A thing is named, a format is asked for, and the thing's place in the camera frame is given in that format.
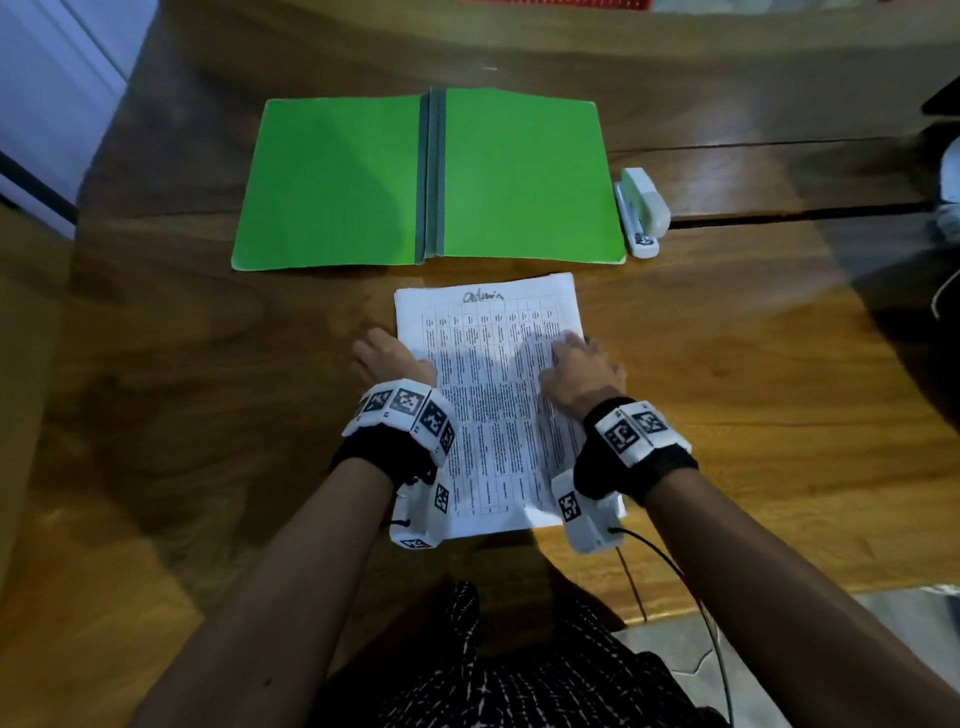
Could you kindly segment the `white rounded object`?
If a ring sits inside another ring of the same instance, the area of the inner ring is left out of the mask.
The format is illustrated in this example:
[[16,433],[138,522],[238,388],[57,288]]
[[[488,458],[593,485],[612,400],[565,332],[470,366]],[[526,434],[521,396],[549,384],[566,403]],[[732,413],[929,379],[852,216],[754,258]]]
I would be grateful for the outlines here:
[[960,135],[943,151],[939,194],[935,225],[947,243],[960,245]]

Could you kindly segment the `person's right hand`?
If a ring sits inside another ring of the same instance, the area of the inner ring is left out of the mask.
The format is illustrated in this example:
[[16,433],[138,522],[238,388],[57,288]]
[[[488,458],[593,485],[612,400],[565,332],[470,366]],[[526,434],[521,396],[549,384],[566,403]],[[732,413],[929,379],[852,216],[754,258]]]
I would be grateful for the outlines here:
[[625,370],[605,358],[573,354],[562,362],[554,362],[539,376],[541,393],[546,401],[571,420],[582,423],[602,403],[627,392]]

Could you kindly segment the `red mat edge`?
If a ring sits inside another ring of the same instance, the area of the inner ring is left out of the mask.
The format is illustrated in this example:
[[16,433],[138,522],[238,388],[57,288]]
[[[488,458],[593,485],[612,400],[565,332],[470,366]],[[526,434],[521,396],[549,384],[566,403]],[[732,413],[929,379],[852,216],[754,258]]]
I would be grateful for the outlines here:
[[603,11],[651,12],[656,0],[468,0],[469,2],[484,2],[510,5],[529,6],[556,6],[570,8],[586,8]]

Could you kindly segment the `open green paper folder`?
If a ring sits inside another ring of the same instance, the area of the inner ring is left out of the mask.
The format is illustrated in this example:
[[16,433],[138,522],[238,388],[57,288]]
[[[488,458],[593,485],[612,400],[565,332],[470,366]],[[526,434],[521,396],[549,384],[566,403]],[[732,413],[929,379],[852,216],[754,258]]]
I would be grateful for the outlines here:
[[231,267],[626,257],[594,103],[433,88],[268,101]]

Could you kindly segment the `person's right forearm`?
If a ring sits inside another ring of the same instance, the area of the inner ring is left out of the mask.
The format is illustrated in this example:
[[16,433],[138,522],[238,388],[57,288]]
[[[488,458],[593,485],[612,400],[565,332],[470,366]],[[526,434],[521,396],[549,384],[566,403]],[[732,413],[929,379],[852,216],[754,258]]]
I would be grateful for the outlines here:
[[642,504],[793,728],[960,728],[959,692],[700,471],[667,474]]

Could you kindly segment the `white stapler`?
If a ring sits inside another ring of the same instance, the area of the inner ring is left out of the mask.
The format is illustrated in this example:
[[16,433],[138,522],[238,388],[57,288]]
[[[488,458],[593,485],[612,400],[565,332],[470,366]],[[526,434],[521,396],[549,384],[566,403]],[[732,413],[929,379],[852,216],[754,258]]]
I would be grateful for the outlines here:
[[670,229],[671,212],[654,181],[641,167],[628,167],[613,192],[628,252],[638,260],[656,258]]

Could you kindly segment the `person's left hand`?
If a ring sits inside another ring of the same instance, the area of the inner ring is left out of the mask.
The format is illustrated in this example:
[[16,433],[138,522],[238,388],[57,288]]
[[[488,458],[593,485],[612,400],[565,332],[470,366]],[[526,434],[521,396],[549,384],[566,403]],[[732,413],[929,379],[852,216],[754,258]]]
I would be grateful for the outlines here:
[[351,370],[366,389],[399,380],[410,380],[431,387],[438,384],[438,374],[433,363],[429,359],[416,358],[410,349],[408,360],[357,360],[353,356],[353,346],[351,356]]

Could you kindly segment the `black wristband with marker blocks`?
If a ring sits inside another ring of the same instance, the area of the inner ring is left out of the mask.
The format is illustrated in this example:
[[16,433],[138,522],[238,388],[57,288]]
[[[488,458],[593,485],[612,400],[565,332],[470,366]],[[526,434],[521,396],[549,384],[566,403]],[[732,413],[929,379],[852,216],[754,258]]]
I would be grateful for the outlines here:
[[459,429],[453,405],[437,388],[408,378],[379,383],[361,397],[329,468],[360,459],[382,471],[394,490],[432,486]]
[[618,493],[644,506],[667,476],[699,470],[690,442],[648,401],[609,397],[585,415],[582,428],[573,484],[594,501]]

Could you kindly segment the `white cabinet door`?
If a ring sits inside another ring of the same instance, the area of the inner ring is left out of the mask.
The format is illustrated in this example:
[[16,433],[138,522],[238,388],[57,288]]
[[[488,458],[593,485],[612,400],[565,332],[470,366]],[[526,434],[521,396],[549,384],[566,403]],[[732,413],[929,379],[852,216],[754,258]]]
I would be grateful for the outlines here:
[[73,239],[161,0],[0,0],[0,203]]

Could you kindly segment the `printed white paper sheets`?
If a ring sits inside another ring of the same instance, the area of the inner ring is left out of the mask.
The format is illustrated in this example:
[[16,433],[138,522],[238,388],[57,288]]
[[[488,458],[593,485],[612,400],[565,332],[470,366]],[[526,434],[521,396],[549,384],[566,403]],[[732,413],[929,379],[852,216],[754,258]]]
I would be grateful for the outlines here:
[[460,428],[439,475],[450,489],[444,541],[564,527],[551,481],[572,469],[580,425],[542,396],[552,343],[582,334],[572,273],[401,289],[399,341],[437,370]]

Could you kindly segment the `dark object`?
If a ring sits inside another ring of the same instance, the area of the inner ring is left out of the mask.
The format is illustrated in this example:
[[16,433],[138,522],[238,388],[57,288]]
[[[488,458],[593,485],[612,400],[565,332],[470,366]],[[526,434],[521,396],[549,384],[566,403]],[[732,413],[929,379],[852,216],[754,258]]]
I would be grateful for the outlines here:
[[960,117],[960,76],[957,76],[920,107],[923,116]]

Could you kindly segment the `black white patterned garment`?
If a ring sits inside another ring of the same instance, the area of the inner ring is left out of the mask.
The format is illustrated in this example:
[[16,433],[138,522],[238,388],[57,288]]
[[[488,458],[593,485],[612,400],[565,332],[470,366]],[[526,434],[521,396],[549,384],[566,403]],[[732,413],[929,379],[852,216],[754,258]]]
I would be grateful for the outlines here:
[[666,663],[633,652],[581,597],[552,640],[481,655],[477,588],[453,585],[428,637],[426,666],[377,708],[370,728],[731,728],[694,704]]

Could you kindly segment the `person's left forearm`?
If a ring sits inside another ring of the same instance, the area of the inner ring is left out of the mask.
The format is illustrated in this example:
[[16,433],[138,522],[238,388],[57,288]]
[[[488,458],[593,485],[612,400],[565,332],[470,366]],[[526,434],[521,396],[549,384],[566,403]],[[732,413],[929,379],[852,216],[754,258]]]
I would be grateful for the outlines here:
[[394,495],[337,465],[186,640],[128,728],[303,728]]

